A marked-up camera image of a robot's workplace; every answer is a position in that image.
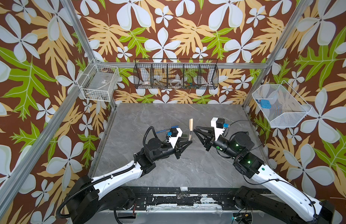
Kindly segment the beige pen cap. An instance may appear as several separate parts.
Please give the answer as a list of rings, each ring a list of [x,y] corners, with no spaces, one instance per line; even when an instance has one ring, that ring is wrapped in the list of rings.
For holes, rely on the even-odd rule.
[[[189,130],[192,132],[193,128],[194,128],[194,122],[193,122],[193,119],[190,119],[189,120]]]

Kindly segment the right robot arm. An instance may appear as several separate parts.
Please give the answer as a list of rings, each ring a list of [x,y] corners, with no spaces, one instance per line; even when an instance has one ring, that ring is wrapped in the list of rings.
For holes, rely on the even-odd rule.
[[[254,143],[247,132],[237,132],[228,140],[224,131],[211,127],[196,127],[193,131],[204,148],[212,147],[234,160],[235,169],[251,185],[261,185],[279,198],[262,196],[254,190],[241,187],[235,201],[243,209],[250,208],[269,214],[286,224],[331,224],[335,207],[329,201],[319,201],[295,188],[274,172],[263,160],[250,152]]]

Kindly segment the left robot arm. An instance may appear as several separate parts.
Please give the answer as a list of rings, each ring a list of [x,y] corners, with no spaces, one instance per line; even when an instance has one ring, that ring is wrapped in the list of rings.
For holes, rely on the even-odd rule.
[[[58,206],[55,217],[84,224],[100,211],[132,207],[134,194],[123,185],[150,173],[156,168],[158,160],[171,155],[179,159],[191,144],[191,138],[182,137],[180,128],[170,129],[166,140],[162,141],[154,127],[150,126],[143,137],[142,149],[133,154],[132,161],[101,176],[81,177]]]

